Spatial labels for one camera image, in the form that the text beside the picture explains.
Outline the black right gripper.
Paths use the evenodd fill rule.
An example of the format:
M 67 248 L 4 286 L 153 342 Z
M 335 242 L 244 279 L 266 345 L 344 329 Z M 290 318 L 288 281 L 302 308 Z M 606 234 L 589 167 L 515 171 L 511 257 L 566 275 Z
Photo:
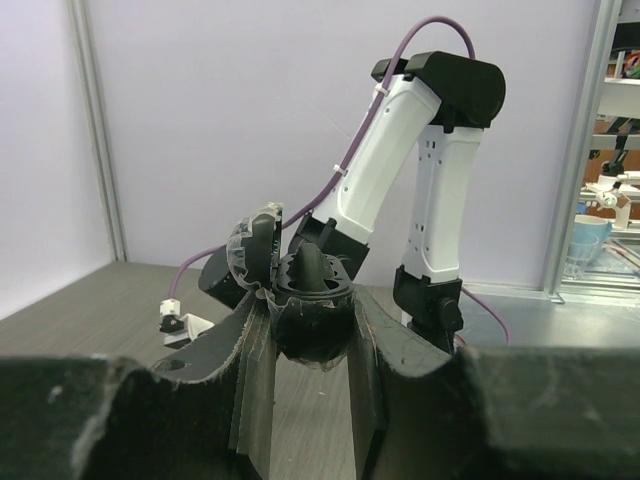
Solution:
M 204 264 L 198 288 L 230 309 L 235 309 L 247 294 L 231 274 L 225 246 L 217 248 Z

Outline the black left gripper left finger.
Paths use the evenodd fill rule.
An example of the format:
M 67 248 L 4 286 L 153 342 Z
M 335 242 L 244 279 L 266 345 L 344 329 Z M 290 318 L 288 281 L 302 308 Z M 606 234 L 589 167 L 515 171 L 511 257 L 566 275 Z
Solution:
M 264 301 L 147 368 L 126 357 L 5 357 L 5 479 L 265 479 L 275 346 Z

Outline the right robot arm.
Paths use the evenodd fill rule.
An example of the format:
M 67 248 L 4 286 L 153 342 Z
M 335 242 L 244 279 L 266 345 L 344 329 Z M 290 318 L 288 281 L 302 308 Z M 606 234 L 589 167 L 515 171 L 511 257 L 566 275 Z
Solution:
M 199 288 L 228 307 L 264 299 L 271 332 L 290 359 L 340 357 L 353 331 L 354 279 L 388 191 L 411 152 L 418 155 L 406 249 L 393 297 L 410 328 L 446 353 L 463 326 L 459 239 L 472 162 L 500 112 L 506 80 L 494 64 L 446 52 L 385 59 L 389 78 L 369 131 L 333 191 L 306 213 L 288 246 L 273 204 L 241 220 L 205 264 Z

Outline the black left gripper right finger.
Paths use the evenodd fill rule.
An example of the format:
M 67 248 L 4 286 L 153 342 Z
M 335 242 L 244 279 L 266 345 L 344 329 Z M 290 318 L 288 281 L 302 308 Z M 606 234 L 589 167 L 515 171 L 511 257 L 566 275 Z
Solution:
M 447 354 L 355 293 L 348 372 L 360 479 L 635 479 L 639 353 Z

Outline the black plastic-wrapped earbud case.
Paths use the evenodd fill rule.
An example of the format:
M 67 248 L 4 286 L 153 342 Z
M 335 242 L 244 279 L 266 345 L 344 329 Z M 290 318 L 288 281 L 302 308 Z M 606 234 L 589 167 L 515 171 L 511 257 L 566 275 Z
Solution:
M 226 243 L 238 284 L 266 303 L 279 351 L 311 369 L 330 371 L 346 356 L 354 330 L 354 287 L 340 260 L 325 255 L 333 273 L 325 292 L 290 285 L 289 264 L 300 246 L 281 254 L 282 204 L 269 202 L 239 221 Z

